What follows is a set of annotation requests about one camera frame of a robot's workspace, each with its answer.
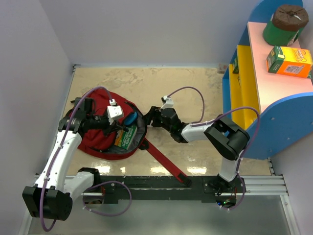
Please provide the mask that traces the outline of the red student backpack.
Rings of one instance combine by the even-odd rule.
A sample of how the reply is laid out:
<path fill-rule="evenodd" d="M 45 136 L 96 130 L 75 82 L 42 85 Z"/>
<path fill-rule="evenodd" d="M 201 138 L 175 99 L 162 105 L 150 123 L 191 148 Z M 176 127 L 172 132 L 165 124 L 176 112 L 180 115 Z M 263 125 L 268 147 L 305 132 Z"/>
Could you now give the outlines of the red student backpack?
<path fill-rule="evenodd" d="M 163 153 L 161 153 L 146 139 L 148 126 L 144 123 L 144 115 L 140 112 L 134 103 L 128 101 L 126 98 L 116 93 L 109 92 L 105 88 L 100 87 L 90 90 L 89 92 L 85 93 L 84 98 L 80 98 L 92 98 L 95 101 L 95 111 L 93 111 L 93 113 L 96 116 L 104 116 L 105 104 L 109 100 L 114 99 L 117 104 L 122 107 L 124 113 L 124 117 L 119 119 L 117 122 L 120 126 L 122 126 L 122 130 L 126 130 L 127 126 L 125 126 L 123 122 L 129 114 L 137 112 L 138 117 L 137 120 L 132 124 L 137 126 L 137 132 L 128 150 L 114 145 L 118 131 L 111 134 L 104 134 L 102 130 L 89 130 L 87 133 L 85 133 L 81 144 L 78 146 L 78 149 L 94 157 L 109 161 L 128 158 L 138 149 L 147 150 L 179 182 L 186 186 L 191 185 L 191 180 L 188 179 L 187 176 L 178 167 L 176 167 Z"/>

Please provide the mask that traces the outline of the blue patterned pencil case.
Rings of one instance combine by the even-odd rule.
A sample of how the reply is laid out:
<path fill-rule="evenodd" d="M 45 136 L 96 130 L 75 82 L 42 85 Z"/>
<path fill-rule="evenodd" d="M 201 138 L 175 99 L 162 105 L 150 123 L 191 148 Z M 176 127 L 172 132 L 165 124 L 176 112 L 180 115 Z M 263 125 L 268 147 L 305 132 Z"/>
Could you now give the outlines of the blue patterned pencil case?
<path fill-rule="evenodd" d="M 136 120 L 137 120 L 138 114 L 137 112 L 133 112 L 129 114 L 125 119 L 124 119 L 124 125 L 125 126 L 130 126 L 132 125 Z"/>

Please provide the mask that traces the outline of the green snack packet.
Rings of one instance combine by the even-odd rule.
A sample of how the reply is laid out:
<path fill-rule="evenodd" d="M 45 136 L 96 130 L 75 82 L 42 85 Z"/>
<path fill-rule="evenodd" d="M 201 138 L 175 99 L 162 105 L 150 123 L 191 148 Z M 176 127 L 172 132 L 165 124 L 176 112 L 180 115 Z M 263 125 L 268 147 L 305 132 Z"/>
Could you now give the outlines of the green snack packet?
<path fill-rule="evenodd" d="M 114 145 L 128 150 L 137 132 L 137 126 L 127 126 L 126 130 L 119 130 Z"/>

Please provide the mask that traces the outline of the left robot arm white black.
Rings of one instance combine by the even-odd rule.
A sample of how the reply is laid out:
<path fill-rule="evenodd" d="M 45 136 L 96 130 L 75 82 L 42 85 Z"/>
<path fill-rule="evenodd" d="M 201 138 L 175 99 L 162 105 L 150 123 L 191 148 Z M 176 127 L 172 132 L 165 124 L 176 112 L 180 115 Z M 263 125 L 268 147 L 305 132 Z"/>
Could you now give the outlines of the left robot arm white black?
<path fill-rule="evenodd" d="M 59 122 L 57 139 L 41 175 L 33 186 L 26 186 L 22 198 L 32 217 L 65 221 L 73 202 L 85 191 L 101 188 L 100 174 L 94 168 L 83 168 L 65 182 L 71 159 L 89 130 L 118 130 L 123 110 L 112 99 L 105 104 L 104 116 L 96 116 L 92 98 L 77 98 L 73 109 Z"/>

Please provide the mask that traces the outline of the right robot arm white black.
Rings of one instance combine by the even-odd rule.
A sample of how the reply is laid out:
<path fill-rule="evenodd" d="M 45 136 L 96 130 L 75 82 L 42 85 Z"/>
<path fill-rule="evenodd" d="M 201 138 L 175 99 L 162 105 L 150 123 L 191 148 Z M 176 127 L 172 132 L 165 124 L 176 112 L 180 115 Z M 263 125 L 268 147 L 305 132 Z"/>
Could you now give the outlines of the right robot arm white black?
<path fill-rule="evenodd" d="M 231 119 L 220 115 L 205 124 L 191 124 L 182 122 L 174 108 L 152 106 L 143 120 L 146 125 L 165 129 L 178 143 L 210 141 L 223 158 L 221 170 L 210 185 L 223 192 L 230 192 L 235 187 L 239 157 L 250 136 Z"/>

